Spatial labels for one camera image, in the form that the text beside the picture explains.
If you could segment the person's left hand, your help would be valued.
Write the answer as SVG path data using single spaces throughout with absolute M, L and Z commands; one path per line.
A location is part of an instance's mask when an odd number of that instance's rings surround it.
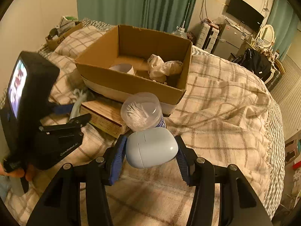
M 14 171 L 7 173 L 2 164 L 0 165 L 0 174 L 1 176 L 11 176 L 14 178 L 25 178 L 28 182 L 32 181 L 34 176 L 38 173 L 38 170 L 31 163 L 27 164 L 26 169 L 19 167 Z

